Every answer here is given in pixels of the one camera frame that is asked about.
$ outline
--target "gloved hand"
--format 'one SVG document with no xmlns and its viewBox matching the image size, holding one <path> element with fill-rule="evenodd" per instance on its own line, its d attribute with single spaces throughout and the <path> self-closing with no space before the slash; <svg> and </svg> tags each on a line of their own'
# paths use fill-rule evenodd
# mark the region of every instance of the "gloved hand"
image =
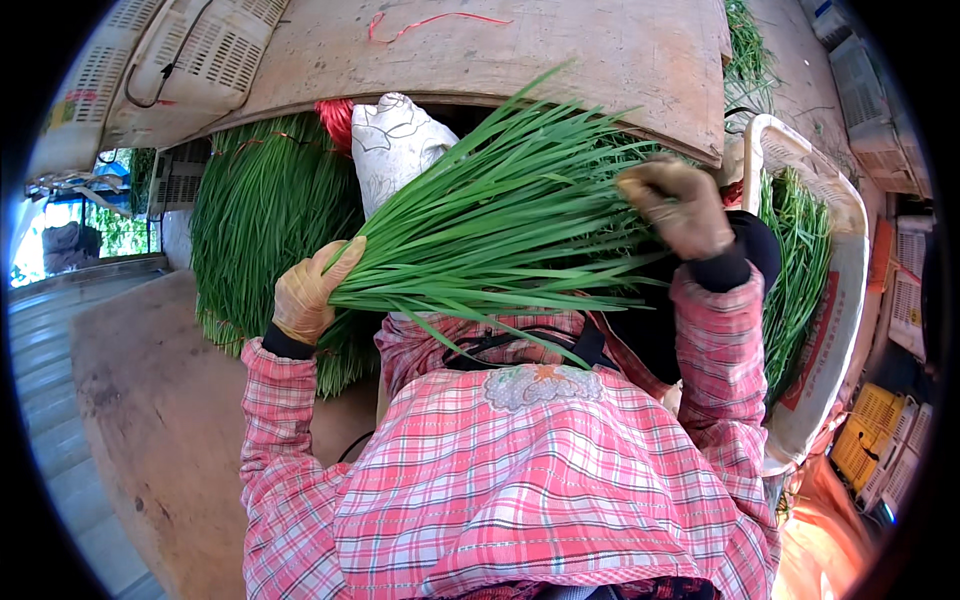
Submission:
<svg viewBox="0 0 960 600">
<path fill-rule="evenodd" d="M 326 263 L 347 242 L 330 242 L 312 258 L 304 258 L 276 281 L 274 324 L 288 337 L 311 346 L 333 323 L 330 293 L 360 262 L 367 238 L 353 238 L 343 255 L 324 273 Z"/>
<path fill-rule="evenodd" d="M 621 173 L 616 184 L 681 259 L 707 260 L 733 244 L 713 178 L 679 158 L 652 155 Z"/>
</svg>

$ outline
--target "tan rubber glove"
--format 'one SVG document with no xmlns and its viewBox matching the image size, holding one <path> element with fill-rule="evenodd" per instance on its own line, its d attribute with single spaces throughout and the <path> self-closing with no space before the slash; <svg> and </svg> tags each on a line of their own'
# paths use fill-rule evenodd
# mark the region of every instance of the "tan rubber glove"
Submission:
<svg viewBox="0 0 960 600">
<path fill-rule="evenodd" d="M 276 281 L 274 324 L 288 337 L 310 344 L 333 323 L 333 307 L 326 301 L 360 262 L 367 238 L 359 235 L 343 255 L 324 273 L 326 263 L 347 242 L 338 240 L 320 248 L 312 258 L 304 258 Z"/>
<path fill-rule="evenodd" d="M 713 258 L 733 243 L 716 182 L 679 158 L 650 156 L 621 173 L 616 184 L 681 259 Z"/>
</svg>

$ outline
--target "wooden board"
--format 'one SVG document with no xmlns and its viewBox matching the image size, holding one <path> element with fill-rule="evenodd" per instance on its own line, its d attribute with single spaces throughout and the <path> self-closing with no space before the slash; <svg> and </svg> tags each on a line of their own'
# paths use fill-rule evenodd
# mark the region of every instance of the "wooden board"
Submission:
<svg viewBox="0 0 960 600">
<path fill-rule="evenodd" d="M 203 339 L 196 294 L 192 272 L 177 271 L 81 313 L 70 324 L 73 377 L 104 489 L 164 590 L 242 598 L 247 370 Z M 373 429 L 375 408 L 375 382 L 319 403 L 314 455 L 333 464 Z"/>
<path fill-rule="evenodd" d="M 447 16 L 472 12 L 497 25 Z M 723 153 L 722 35 L 717 0 L 291 0 L 257 70 L 247 103 L 204 130 L 310 110 L 321 99 L 375 102 L 400 91 L 417 102 L 496 105 L 549 67 L 574 62 L 536 98 L 580 98 L 608 112 L 630 108 L 623 124 L 719 166 Z"/>
</svg>

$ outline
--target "black strap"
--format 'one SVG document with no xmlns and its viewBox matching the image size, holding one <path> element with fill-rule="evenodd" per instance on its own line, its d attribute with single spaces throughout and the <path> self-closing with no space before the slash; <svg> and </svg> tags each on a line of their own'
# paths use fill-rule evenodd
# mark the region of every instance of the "black strap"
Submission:
<svg viewBox="0 0 960 600">
<path fill-rule="evenodd" d="M 591 367 L 601 365 L 614 371 L 619 371 L 619 368 L 614 362 L 603 353 L 603 346 L 606 342 L 606 337 L 603 332 L 597 328 L 596 323 L 594 323 L 593 319 L 587 314 L 583 312 L 581 312 L 581 314 L 584 315 L 584 329 L 580 332 L 579 338 L 553 325 L 530 325 L 521 327 L 520 330 L 545 342 L 551 342 L 561 348 L 570 350 Z M 551 333 L 547 333 L 546 331 L 559 333 L 565 336 L 566 339 L 551 335 Z M 515 367 L 522 363 L 494 364 L 473 357 L 491 348 L 504 346 L 519 339 L 521 338 L 513 333 L 492 335 L 492 332 L 489 330 L 487 335 L 480 338 L 460 338 L 455 341 L 454 344 L 463 348 L 464 353 L 455 353 L 452 349 L 448 349 L 444 352 L 444 365 L 454 371 L 488 371 L 490 369 L 500 369 L 503 367 Z M 576 366 L 576 363 L 569 359 L 564 359 L 564 364 Z"/>
</svg>

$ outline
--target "red plastic twine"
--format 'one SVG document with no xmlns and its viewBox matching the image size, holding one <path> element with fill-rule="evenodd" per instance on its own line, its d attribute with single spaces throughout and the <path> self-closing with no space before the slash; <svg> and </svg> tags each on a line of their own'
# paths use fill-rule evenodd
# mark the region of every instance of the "red plastic twine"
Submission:
<svg viewBox="0 0 960 600">
<path fill-rule="evenodd" d="M 344 156 L 350 156 L 350 146 L 353 144 L 353 135 L 350 133 L 353 101 L 349 98 L 318 100 L 317 104 L 313 105 L 313 111 L 320 117 L 320 122 L 333 139 L 337 151 Z"/>
<path fill-rule="evenodd" d="M 479 14 L 473 14 L 472 12 L 445 12 L 443 14 L 438 14 L 437 16 L 431 16 L 428 19 L 418 21 L 417 23 L 414 23 L 412 25 L 407 25 L 406 27 L 403 28 L 403 31 L 396 34 L 393 39 L 377 39 L 376 37 L 373 37 L 373 29 L 380 24 L 380 21 L 383 20 L 384 14 L 385 14 L 384 12 L 378 12 L 377 14 L 375 14 L 373 16 L 373 19 L 371 19 L 370 21 L 370 27 L 367 29 L 367 37 L 371 41 L 376 41 L 381 44 L 393 43 L 396 41 L 398 37 L 402 36 L 403 34 L 407 33 L 409 30 L 415 27 L 419 27 L 420 25 L 425 25 L 430 21 L 436 21 L 437 19 L 444 18 L 445 16 L 451 16 L 452 14 L 456 14 L 458 16 L 467 16 L 471 19 L 480 19 L 481 21 L 487 21 L 488 23 L 497 23 L 499 25 L 508 25 L 514 22 L 513 19 L 509 21 L 501 21 L 499 19 L 491 19 L 488 16 L 480 16 Z"/>
</svg>

